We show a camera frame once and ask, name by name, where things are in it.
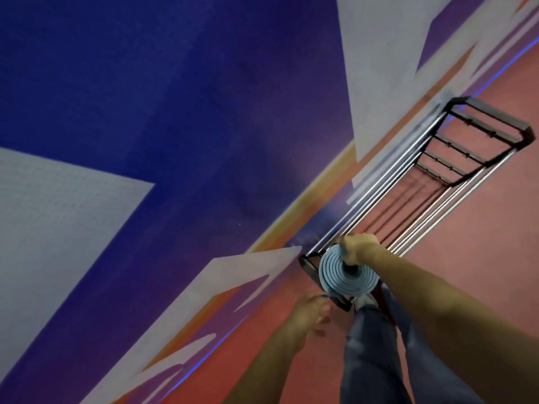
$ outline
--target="red floor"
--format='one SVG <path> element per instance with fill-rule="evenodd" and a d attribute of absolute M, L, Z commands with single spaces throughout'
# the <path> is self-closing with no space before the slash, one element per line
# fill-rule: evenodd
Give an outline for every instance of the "red floor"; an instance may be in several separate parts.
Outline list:
<path fill-rule="evenodd" d="M 535 46 L 479 97 L 531 123 L 539 133 L 539 47 Z M 454 122 L 444 133 L 464 133 Z M 539 336 L 539 143 L 517 153 L 406 256 Z M 411 173 L 362 223 L 390 240 L 393 214 L 408 215 L 437 185 Z M 226 339 L 165 403 L 221 402 L 295 299 L 316 290 L 300 271 Z M 351 315 L 334 311 L 325 339 L 312 339 L 296 357 L 282 403 L 337 403 L 342 355 Z"/>

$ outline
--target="person's left hand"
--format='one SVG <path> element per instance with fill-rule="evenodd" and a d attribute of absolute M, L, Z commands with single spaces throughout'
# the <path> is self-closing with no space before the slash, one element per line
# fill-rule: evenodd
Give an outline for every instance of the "person's left hand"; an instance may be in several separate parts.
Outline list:
<path fill-rule="evenodd" d="M 321 337 L 326 335 L 325 330 L 317 328 L 316 325 L 331 322 L 330 310 L 330 300 L 324 293 L 311 293 L 296 302 L 282 327 L 296 339 L 297 351 L 305 345 L 308 333 Z"/>

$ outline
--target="blue jeans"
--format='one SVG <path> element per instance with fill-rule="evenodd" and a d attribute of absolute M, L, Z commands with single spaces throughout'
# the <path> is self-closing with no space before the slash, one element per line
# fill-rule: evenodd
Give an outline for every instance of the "blue jeans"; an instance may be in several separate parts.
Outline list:
<path fill-rule="evenodd" d="M 382 291 L 402 333 L 415 402 L 482 403 L 474 391 L 435 356 L 385 285 Z M 347 336 L 341 404 L 410 402 L 402 381 L 397 330 L 378 309 L 367 305 L 356 312 Z"/>

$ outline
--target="white shoe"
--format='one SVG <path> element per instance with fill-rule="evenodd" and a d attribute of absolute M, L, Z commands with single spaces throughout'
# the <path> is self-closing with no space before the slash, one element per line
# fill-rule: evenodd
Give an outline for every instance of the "white shoe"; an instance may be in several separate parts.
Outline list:
<path fill-rule="evenodd" d="M 361 296 L 357 296 L 352 300 L 352 304 L 354 305 L 355 310 L 360 310 L 365 305 L 371 305 L 374 307 L 378 307 L 378 302 L 376 299 L 374 299 L 374 296 L 370 293 L 365 293 Z"/>

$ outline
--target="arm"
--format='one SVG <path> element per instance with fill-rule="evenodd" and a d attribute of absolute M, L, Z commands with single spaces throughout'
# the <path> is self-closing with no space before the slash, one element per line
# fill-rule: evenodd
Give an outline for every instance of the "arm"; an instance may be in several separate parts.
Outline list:
<path fill-rule="evenodd" d="M 277 404 L 285 386 L 292 360 L 305 344 L 316 323 L 328 323 L 329 299 L 325 295 L 301 298 L 286 322 L 279 327 L 253 360 L 223 404 Z"/>
<path fill-rule="evenodd" d="M 539 402 L 539 340 L 445 280 L 383 248 L 374 235 L 341 239 L 345 262 L 370 266 L 434 353 L 487 402 Z"/>

